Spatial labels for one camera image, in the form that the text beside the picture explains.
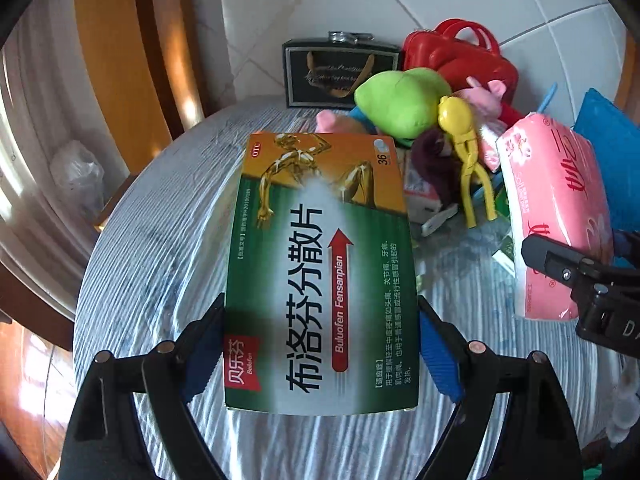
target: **wooden floor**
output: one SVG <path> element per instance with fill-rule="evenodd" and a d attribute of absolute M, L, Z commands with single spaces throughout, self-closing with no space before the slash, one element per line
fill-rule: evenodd
<path fill-rule="evenodd" d="M 72 355 L 16 322 L 0 323 L 0 370 L 0 420 L 47 479 L 76 402 Z"/>

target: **round table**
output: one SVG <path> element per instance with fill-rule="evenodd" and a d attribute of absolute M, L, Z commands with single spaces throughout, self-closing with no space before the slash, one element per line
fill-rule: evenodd
<path fill-rule="evenodd" d="M 207 118 L 171 144 L 135 180 L 112 213 L 92 254 L 74 333 L 76 383 L 94 355 L 150 351 L 176 339 L 225 288 L 239 168 L 248 135 L 299 129 L 316 110 L 287 110 L 280 99 L 254 99 Z M 492 259 L 506 225 L 467 230 L 462 215 L 415 250 L 422 291 L 443 320 L 496 353 L 549 355 L 567 396 L 578 439 L 604 427 L 620 374 L 617 356 L 578 339 L 571 322 L 532 322 L 513 315 L 513 279 Z M 443 431 L 452 405 L 424 365 L 413 412 L 358 416 L 279 416 L 229 411 L 222 372 L 190 404 L 196 424 L 230 479 L 414 478 Z M 148 401 L 136 395 L 142 433 L 156 472 L 173 471 Z M 472 472 L 486 471 L 506 408 L 496 409 Z"/>

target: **clear plastic bag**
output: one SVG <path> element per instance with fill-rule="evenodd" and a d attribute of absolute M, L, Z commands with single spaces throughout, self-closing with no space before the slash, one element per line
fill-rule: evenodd
<path fill-rule="evenodd" d="M 93 221 L 104 207 L 104 170 L 94 154 L 72 140 L 54 155 L 49 169 L 64 198 Z"/>

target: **metal screw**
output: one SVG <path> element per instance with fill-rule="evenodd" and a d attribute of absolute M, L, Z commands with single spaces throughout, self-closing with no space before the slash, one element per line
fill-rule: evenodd
<path fill-rule="evenodd" d="M 174 351 L 175 344 L 173 341 L 162 341 L 157 347 L 156 351 L 159 354 L 169 354 Z"/>
<path fill-rule="evenodd" d="M 483 354 L 486 350 L 486 346 L 481 341 L 472 341 L 469 343 L 469 350 L 474 354 Z"/>
<path fill-rule="evenodd" d="M 108 350 L 101 350 L 95 355 L 94 358 L 95 362 L 97 363 L 105 363 L 109 359 L 111 359 L 111 352 L 109 352 Z"/>
<path fill-rule="evenodd" d="M 546 362 L 546 354 L 544 352 L 541 352 L 539 350 L 536 350 L 535 352 L 533 352 L 532 358 L 535 362 L 542 364 Z"/>

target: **green plush toy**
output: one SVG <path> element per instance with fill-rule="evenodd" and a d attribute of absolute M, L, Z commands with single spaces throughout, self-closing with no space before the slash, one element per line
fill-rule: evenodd
<path fill-rule="evenodd" d="M 356 104 L 380 131 L 397 139 L 415 139 L 438 120 L 440 98 L 451 87 L 429 68 L 389 70 L 372 76 L 355 92 Z"/>

